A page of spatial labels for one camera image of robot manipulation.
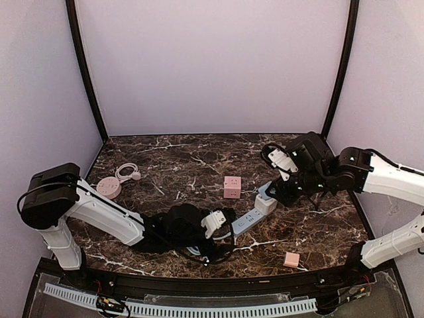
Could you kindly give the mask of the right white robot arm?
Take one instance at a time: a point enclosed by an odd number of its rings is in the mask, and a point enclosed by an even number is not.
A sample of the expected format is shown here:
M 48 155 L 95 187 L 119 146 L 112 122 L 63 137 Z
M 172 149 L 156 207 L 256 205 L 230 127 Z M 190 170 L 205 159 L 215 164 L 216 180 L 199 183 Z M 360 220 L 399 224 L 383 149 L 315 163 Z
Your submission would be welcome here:
M 277 180 L 269 183 L 266 195 L 286 207 L 300 197 L 316 193 L 336 195 L 342 191 L 423 206 L 423 172 L 392 162 L 372 149 L 349 147 L 335 155 L 330 149 L 315 151 L 296 146 L 285 150 L 277 144 L 267 144 L 261 157 L 280 173 Z M 419 213 L 390 232 L 353 245 L 345 265 L 351 270 L 371 270 L 422 248 L 423 214 Z

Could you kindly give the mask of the blue power strip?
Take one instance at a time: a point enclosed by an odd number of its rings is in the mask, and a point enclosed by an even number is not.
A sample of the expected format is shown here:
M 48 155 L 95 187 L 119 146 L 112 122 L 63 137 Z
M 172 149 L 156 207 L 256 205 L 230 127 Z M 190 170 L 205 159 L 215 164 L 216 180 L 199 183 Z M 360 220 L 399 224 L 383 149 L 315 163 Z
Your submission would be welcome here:
M 241 236 L 265 218 L 266 216 L 261 214 L 257 209 L 251 209 L 249 212 L 232 222 L 234 236 Z

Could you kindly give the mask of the white cube socket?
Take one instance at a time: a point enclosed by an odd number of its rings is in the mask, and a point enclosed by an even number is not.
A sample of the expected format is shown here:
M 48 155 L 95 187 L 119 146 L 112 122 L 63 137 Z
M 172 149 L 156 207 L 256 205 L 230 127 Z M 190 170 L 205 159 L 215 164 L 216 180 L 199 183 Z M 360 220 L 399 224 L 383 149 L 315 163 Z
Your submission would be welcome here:
M 275 199 L 273 198 L 265 199 L 260 194 L 258 194 L 255 198 L 254 208 L 261 215 L 267 216 L 275 210 L 275 208 L 277 207 L 277 204 L 278 202 Z

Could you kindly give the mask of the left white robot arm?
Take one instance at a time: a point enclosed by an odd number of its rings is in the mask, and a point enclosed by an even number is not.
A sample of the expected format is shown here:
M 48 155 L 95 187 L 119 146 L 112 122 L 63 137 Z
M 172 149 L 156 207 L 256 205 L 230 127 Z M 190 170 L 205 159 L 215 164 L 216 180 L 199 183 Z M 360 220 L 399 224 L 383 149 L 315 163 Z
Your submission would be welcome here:
M 80 177 L 80 167 L 62 164 L 39 172 L 17 200 L 22 221 L 38 231 L 60 267 L 77 271 L 85 254 L 76 244 L 66 218 L 79 219 L 130 248 L 149 254 L 196 247 L 200 264 L 226 261 L 235 249 L 233 209 L 202 210 L 188 203 L 151 217 L 132 212 L 95 191 Z

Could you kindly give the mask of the blue cube plug adapter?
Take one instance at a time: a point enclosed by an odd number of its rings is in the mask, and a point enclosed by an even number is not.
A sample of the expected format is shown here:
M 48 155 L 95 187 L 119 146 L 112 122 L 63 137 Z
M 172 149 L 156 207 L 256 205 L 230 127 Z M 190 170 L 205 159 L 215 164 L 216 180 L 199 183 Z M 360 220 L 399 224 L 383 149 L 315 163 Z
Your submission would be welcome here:
M 269 196 L 266 193 L 266 190 L 271 186 L 272 182 L 267 182 L 266 184 L 262 185 L 258 188 L 258 194 L 261 196 L 261 198 L 265 201 L 268 201 L 269 199 L 272 199 L 272 196 Z

